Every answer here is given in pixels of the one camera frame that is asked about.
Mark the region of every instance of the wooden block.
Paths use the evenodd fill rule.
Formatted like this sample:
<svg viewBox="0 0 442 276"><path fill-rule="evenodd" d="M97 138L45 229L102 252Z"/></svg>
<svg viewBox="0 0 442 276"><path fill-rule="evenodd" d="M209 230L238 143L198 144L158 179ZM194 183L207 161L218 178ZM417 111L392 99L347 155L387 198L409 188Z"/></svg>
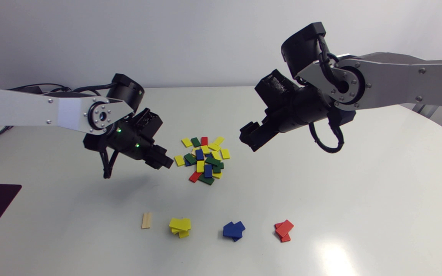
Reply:
<svg viewBox="0 0 442 276"><path fill-rule="evenodd" d="M219 155L219 152L217 150L211 151L211 154L213 155L214 159L221 160L221 155Z"/></svg>
<svg viewBox="0 0 442 276"><path fill-rule="evenodd" d="M184 158L181 155L175 156L175 162L177 162L177 166L185 165Z"/></svg>
<svg viewBox="0 0 442 276"><path fill-rule="evenodd" d="M151 212L142 214L141 229L151 228Z"/></svg>
<svg viewBox="0 0 442 276"><path fill-rule="evenodd" d="M227 148L221 149L221 155L223 156L223 159L230 159L231 158Z"/></svg>
<svg viewBox="0 0 442 276"><path fill-rule="evenodd" d="M185 146L186 148L192 146L192 142L190 141L189 138L183 138L183 139L182 139L182 143L184 143L184 146Z"/></svg>
<svg viewBox="0 0 442 276"><path fill-rule="evenodd" d="M189 231L180 231L179 233L178 233L178 237L180 238L180 239L182 239L182 238L184 238L184 237L188 237L189 236Z"/></svg>
<svg viewBox="0 0 442 276"><path fill-rule="evenodd" d="M200 146L200 149L202 150L203 154L208 154L211 152L207 146Z"/></svg>
<svg viewBox="0 0 442 276"><path fill-rule="evenodd" d="M216 151L221 149L220 146L218 146L218 145L216 145L214 143L210 143L209 145L207 145L207 147L212 149L212 150L216 150Z"/></svg>
<svg viewBox="0 0 442 276"><path fill-rule="evenodd" d="M198 173L204 172L204 165L204 160L197 161L197 169L195 171L197 171Z"/></svg>
<svg viewBox="0 0 442 276"><path fill-rule="evenodd" d="M224 141L223 137L218 137L216 140L214 140L214 144L221 146L221 143Z"/></svg>

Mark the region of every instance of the red block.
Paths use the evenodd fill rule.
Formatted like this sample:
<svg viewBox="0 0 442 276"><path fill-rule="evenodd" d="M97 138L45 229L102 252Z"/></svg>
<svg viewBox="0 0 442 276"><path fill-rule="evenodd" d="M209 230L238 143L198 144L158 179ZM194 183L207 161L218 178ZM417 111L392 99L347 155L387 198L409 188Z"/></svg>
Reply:
<svg viewBox="0 0 442 276"><path fill-rule="evenodd" d="M289 233L289 231L291 231L291 229L293 229L293 227L294 225L289 222L289 220L285 220L281 225L279 225L279 227L277 227L275 232L279 235L279 237L284 237Z"/></svg>
<svg viewBox="0 0 442 276"><path fill-rule="evenodd" d="M201 172L193 172L193 174L190 176L190 178L189 178L189 180L190 181L192 181L193 183L195 183L198 179L199 179L199 177L200 177L200 175L201 175L202 173Z"/></svg>

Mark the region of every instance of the round table surface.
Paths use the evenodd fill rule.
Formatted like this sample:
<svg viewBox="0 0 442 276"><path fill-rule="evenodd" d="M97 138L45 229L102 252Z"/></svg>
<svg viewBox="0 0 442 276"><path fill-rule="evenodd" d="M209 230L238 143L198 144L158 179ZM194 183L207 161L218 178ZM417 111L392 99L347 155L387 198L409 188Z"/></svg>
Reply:
<svg viewBox="0 0 442 276"><path fill-rule="evenodd" d="M308 127L257 152L239 129L261 121L253 87L146 89L154 137L170 157L181 138L223 136L223 177L194 166L150 168L120 155L102 178L83 133L15 127L0 137L0 184L23 188L0 219L0 275L442 275L442 127L399 105L359 110L328 154ZM322 140L336 144L326 120ZM152 226L141 229L142 214ZM170 232L190 218L190 236ZM274 224L290 220L291 241ZM243 238L223 237L241 221Z"/></svg>

